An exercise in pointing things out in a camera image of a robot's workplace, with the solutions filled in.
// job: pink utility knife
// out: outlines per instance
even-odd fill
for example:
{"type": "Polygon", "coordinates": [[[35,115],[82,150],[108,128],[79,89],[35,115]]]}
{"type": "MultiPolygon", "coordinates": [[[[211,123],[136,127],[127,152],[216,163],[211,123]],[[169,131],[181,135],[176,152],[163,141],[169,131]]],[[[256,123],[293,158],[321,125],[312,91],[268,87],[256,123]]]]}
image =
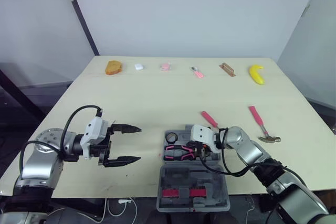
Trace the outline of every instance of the pink utility knife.
{"type": "Polygon", "coordinates": [[[191,70],[194,72],[194,74],[198,78],[203,78],[204,77],[204,75],[199,71],[199,69],[197,67],[191,67],[191,70]]]}

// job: gray wall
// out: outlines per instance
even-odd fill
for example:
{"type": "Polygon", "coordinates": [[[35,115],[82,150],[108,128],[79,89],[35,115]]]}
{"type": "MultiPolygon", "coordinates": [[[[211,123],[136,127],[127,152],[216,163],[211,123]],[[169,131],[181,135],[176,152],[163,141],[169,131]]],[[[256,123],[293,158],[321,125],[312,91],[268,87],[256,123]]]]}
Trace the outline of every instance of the gray wall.
{"type": "Polygon", "coordinates": [[[71,81],[92,57],[71,0],[0,0],[0,68],[18,86],[71,81]]]}
{"type": "Polygon", "coordinates": [[[336,106],[336,0],[311,0],[278,65],[304,96],[336,106]]]}
{"type": "Polygon", "coordinates": [[[278,60],[308,0],[78,0],[101,55],[278,60]]]}

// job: bread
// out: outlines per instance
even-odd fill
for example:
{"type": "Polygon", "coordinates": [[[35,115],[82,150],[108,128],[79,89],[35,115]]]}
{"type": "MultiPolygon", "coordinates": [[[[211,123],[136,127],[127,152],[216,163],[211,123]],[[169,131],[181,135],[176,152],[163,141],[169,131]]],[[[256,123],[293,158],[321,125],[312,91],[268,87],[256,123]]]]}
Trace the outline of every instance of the bread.
{"type": "Polygon", "coordinates": [[[121,72],[121,62],[116,60],[111,60],[109,63],[107,63],[107,66],[105,68],[105,73],[112,75],[121,72]]]}

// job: pink hammer handle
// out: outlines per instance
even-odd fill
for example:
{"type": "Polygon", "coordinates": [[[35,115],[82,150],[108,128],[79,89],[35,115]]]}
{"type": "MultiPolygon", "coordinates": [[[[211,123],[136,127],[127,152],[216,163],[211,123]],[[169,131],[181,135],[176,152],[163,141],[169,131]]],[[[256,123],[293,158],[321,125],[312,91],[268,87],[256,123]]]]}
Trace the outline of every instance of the pink hammer handle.
{"type": "Polygon", "coordinates": [[[218,127],[218,123],[205,111],[201,112],[202,117],[205,118],[205,120],[208,121],[209,124],[211,124],[213,127],[218,127]]]}
{"type": "Polygon", "coordinates": [[[260,126],[263,126],[264,123],[263,123],[263,121],[262,121],[260,115],[258,114],[258,112],[257,112],[257,110],[256,110],[256,107],[254,107],[254,106],[250,106],[250,107],[248,107],[248,108],[250,109],[250,111],[251,111],[251,113],[252,113],[254,119],[256,120],[257,124],[259,124],[260,126]]]}

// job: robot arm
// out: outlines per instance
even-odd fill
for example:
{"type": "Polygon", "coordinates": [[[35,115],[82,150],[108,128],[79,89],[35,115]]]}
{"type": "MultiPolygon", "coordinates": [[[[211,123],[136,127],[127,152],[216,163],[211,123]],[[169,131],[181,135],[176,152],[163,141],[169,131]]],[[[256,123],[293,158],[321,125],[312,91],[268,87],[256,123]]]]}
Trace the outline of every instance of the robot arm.
{"type": "Polygon", "coordinates": [[[38,142],[34,144],[33,153],[21,168],[13,188],[13,195],[5,203],[3,214],[0,216],[1,224],[45,223],[47,212],[52,211],[49,204],[63,170],[64,161],[77,162],[79,156],[83,155],[85,159],[99,157],[98,165],[115,167],[140,159],[132,156],[109,159],[110,136],[114,132],[133,133],[141,129],[127,124],[112,124],[108,127],[108,122],[100,115],[101,111],[88,123],[84,134],[65,132],[64,141],[61,141],[63,130],[57,128],[45,130],[36,137],[35,141],[38,142]],[[58,149],[61,155],[43,143],[58,149]]]}
{"type": "Polygon", "coordinates": [[[277,213],[285,223],[335,223],[335,216],[328,215],[323,202],[311,192],[292,173],[284,170],[281,163],[271,156],[239,127],[231,127],[216,133],[207,127],[194,125],[191,140],[209,146],[212,152],[219,153],[224,148],[233,149],[245,165],[265,163],[252,166],[250,170],[266,187],[267,193],[277,201],[277,213]]]}

